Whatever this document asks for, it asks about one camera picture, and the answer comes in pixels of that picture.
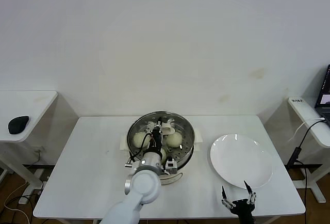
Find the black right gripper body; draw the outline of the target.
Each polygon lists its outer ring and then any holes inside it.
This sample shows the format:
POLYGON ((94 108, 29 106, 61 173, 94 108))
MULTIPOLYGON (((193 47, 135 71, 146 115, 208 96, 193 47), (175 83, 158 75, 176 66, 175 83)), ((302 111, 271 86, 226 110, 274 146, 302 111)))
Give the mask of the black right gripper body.
POLYGON ((255 218, 252 215, 255 204, 250 204, 247 201, 247 199, 233 201, 230 212, 238 216, 240 224, 255 224, 255 218))

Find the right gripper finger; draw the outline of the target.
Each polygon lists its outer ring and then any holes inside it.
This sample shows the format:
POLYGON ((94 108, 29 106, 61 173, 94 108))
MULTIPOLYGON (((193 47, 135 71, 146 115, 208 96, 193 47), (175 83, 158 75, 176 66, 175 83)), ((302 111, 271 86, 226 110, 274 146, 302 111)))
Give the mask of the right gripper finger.
POLYGON ((255 200, 256 200, 256 193, 254 191, 252 191, 252 188, 249 186, 249 184, 246 181, 244 181, 244 184, 249 193, 249 197, 247 199, 247 204, 254 205, 255 200))
POLYGON ((221 200, 222 204, 223 204, 227 209, 233 209, 234 206, 233 206, 233 204, 232 204, 230 201, 228 201, 227 196, 226 196, 226 193, 225 193, 225 189, 224 189, 223 186, 222 186, 222 192, 221 192, 221 194, 222 194, 222 200, 221 200))

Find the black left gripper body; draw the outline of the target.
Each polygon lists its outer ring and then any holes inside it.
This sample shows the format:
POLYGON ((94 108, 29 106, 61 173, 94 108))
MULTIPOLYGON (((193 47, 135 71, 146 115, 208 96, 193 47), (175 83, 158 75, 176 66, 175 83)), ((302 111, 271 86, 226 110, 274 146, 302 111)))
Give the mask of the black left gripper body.
POLYGON ((152 130, 152 138, 150 140, 150 149, 153 152, 157 152, 161 154, 161 148, 162 148, 162 131, 160 127, 155 127, 152 130))

